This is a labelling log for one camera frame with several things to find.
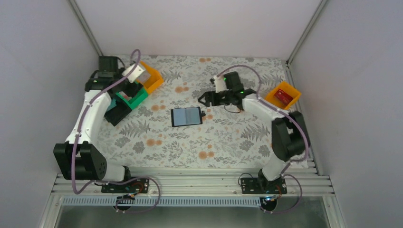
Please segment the green bin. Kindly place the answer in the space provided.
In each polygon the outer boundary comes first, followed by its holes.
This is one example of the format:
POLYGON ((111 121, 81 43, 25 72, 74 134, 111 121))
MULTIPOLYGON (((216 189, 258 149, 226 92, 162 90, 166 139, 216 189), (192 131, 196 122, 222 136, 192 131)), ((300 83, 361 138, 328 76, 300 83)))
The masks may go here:
POLYGON ((114 96, 113 99, 122 100, 122 101, 126 102, 126 103, 130 106, 130 108, 131 108, 132 110, 134 110, 134 109, 135 109, 136 107, 138 107, 139 104, 140 104, 144 99, 146 99, 147 97, 148 97, 148 93, 145 91, 144 88, 142 88, 142 89, 138 92, 138 94, 136 95, 136 97, 132 98, 132 99, 129 100, 129 101, 125 100, 125 99, 124 99, 122 96, 120 96, 118 93, 115 94, 115 96, 114 96))

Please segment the orange bin back left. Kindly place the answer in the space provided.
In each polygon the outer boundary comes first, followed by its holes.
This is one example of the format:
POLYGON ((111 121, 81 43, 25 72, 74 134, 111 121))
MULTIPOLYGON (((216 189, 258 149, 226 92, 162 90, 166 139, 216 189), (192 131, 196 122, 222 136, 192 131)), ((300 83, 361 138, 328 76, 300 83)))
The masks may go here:
POLYGON ((156 69, 152 68, 144 61, 141 60, 140 65, 145 71, 136 79, 136 82, 142 84, 145 91, 150 95, 162 85, 164 79, 156 69))

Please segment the orange bin right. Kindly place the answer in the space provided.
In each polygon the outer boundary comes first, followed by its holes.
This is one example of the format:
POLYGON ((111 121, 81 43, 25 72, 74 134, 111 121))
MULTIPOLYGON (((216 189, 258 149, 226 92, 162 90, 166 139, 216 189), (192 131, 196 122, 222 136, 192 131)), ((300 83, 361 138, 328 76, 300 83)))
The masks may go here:
POLYGON ((278 108, 288 110, 300 97, 300 91, 288 82, 282 81, 266 95, 265 100, 278 108))

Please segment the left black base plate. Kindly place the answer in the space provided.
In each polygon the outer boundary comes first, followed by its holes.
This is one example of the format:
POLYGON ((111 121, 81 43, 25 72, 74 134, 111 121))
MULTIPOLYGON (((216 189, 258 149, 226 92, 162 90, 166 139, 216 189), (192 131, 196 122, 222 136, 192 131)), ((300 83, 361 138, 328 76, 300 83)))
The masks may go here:
POLYGON ((149 187, 149 180, 145 178, 137 179, 124 185, 107 184, 101 188, 102 193, 147 193, 149 187))

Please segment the black card holder wallet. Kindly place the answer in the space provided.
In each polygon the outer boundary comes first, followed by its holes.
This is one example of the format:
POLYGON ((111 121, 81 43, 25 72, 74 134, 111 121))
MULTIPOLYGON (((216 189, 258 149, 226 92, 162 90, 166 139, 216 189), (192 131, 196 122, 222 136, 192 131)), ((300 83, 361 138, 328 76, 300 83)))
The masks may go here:
POLYGON ((205 115, 200 107, 171 109, 171 124, 172 127, 200 125, 205 115))

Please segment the floral patterned table mat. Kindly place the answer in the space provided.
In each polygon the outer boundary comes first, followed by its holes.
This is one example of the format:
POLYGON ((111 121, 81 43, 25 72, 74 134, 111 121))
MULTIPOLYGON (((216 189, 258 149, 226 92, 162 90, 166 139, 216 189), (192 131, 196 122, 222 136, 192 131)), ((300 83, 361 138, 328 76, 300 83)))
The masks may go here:
POLYGON ((274 152, 271 126, 233 105, 205 107, 212 76, 230 67, 246 89, 265 96, 286 80, 277 58, 143 56, 164 82, 117 126, 103 121, 98 136, 109 160, 137 168, 257 168, 274 152), (200 125, 172 127, 171 109, 200 107, 200 125))

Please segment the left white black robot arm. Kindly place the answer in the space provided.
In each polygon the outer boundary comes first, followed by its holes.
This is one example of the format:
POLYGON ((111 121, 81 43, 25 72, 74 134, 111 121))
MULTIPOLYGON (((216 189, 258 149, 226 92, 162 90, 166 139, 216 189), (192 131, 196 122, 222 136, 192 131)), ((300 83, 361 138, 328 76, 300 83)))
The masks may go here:
POLYGON ((65 142, 54 146, 53 154, 63 177, 71 181, 79 193, 77 181, 89 183, 119 183, 130 178, 127 166, 110 162, 99 146, 98 136, 104 120, 116 126, 132 108, 121 93, 136 97, 144 91, 138 78, 146 72, 139 59, 130 66, 119 66, 116 56, 100 56, 98 69, 85 83, 84 101, 70 135, 65 142))

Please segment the orange bin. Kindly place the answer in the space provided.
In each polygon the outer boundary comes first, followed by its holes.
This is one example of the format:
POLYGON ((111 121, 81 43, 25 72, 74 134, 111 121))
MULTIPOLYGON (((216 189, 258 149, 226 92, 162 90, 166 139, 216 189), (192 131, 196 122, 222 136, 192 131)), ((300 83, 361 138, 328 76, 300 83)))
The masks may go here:
POLYGON ((152 68, 144 61, 141 60, 140 65, 145 71, 136 79, 136 82, 142 84, 145 91, 150 95, 162 85, 164 79, 156 69, 152 68))
POLYGON ((266 95, 265 100, 278 108, 288 110, 300 97, 300 91, 288 82, 282 81, 266 95))

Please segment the red card in bin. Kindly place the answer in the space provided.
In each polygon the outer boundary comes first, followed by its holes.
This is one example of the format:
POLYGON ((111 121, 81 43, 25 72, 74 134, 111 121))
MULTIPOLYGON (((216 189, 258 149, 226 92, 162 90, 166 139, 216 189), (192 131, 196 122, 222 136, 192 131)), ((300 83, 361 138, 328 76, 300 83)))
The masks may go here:
POLYGON ((283 105, 288 105, 292 100, 293 97, 287 94, 284 90, 278 89, 274 93, 274 97, 278 99, 283 105))

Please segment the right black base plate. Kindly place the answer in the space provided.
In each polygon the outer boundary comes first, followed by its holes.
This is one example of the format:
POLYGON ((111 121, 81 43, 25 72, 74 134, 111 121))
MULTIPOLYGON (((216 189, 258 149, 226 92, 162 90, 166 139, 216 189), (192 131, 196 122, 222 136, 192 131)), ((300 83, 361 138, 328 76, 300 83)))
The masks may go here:
POLYGON ((264 178, 241 178, 240 185, 243 194, 287 194, 284 178, 267 181, 264 178))

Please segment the black bin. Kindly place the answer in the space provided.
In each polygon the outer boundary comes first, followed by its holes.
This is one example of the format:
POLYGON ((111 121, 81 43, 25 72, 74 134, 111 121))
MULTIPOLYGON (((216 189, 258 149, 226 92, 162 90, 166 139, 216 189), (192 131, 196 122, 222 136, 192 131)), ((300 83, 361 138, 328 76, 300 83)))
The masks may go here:
POLYGON ((131 111, 132 109, 126 102, 116 100, 116 107, 106 112, 104 117, 110 124, 117 126, 131 111))

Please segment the teal card in black bin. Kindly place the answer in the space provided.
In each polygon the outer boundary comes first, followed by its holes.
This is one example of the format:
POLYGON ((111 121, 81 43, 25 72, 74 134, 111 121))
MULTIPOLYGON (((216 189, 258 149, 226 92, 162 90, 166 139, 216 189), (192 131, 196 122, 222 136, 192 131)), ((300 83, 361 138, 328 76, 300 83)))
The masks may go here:
POLYGON ((108 106, 106 112, 110 111, 111 109, 113 109, 113 108, 115 108, 115 107, 116 107, 116 100, 113 99, 113 100, 111 101, 111 104, 108 106))

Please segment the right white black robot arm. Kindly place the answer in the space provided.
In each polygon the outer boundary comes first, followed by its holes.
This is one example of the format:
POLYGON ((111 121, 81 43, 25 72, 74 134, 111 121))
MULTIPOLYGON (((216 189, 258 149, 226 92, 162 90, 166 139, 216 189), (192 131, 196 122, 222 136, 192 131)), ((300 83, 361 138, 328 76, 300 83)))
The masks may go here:
POLYGON ((271 187, 282 179, 291 163, 307 158, 310 141, 302 113, 289 113, 269 104, 255 90, 244 88, 237 72, 214 76, 211 82, 215 90, 203 93, 198 98, 199 103, 206 107, 235 105, 271 126, 274 154, 258 172, 257 180, 262 188, 271 187))

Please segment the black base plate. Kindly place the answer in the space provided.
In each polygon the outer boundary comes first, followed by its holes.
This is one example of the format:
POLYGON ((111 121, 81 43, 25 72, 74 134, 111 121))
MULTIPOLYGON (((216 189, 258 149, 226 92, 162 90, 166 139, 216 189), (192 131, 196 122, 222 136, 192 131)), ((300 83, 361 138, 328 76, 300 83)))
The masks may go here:
POLYGON ((147 193, 149 187, 149 180, 145 178, 137 179, 124 185, 107 184, 101 188, 102 193, 147 193))
POLYGON ((264 178, 241 178, 240 185, 243 194, 287 194, 284 178, 267 181, 264 178))

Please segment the aluminium rail frame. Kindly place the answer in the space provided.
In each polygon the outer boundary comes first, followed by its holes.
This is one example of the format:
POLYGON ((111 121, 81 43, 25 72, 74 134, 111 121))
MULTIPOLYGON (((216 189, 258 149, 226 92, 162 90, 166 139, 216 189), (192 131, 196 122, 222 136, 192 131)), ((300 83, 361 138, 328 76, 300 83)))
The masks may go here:
MULTIPOLYGON (((137 196, 174 197, 259 197, 245 195, 239 176, 256 169, 134 168, 134 175, 150 176, 147 194, 137 196)), ((287 194, 282 194, 274 214, 260 207, 151 207, 131 206, 136 214, 116 212, 112 206, 63 206, 64 197, 77 196, 70 183, 56 177, 42 228, 343 228, 343 221, 331 180, 314 168, 290 169, 287 194)), ((89 186, 78 196, 104 194, 99 186, 89 186)))

